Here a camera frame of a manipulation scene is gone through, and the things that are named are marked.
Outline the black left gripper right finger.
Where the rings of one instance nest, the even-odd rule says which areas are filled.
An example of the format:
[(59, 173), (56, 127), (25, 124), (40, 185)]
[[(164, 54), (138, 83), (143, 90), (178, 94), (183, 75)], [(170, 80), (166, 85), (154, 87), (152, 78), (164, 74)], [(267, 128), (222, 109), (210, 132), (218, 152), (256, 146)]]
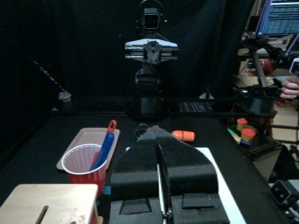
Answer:
[(230, 224), (218, 173), (203, 153), (164, 129), (155, 134), (167, 224)]

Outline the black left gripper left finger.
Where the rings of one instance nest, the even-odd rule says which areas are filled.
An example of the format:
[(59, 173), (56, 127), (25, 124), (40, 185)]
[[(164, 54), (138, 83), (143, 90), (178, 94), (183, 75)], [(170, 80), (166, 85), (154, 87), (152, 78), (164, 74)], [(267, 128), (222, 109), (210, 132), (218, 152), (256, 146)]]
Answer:
[(127, 148), (111, 174), (108, 224), (163, 224), (152, 126)]

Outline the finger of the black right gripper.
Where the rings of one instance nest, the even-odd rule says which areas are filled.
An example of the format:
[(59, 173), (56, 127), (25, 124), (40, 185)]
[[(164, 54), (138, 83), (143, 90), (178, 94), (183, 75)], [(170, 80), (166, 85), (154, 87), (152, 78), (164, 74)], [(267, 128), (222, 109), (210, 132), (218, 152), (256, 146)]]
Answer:
[(144, 62), (152, 64), (154, 52), (152, 52), (152, 41), (144, 44)]
[(152, 57), (152, 64), (158, 65), (160, 63), (160, 52), (163, 47), (159, 45), (158, 42), (154, 42), (154, 57)]

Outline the person's hand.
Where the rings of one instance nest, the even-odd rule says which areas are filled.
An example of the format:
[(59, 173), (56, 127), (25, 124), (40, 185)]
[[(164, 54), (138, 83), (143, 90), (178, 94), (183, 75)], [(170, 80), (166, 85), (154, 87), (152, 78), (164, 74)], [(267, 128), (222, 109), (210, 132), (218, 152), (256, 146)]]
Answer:
[(299, 76), (288, 76), (282, 83), (280, 97), (292, 100), (299, 96)]

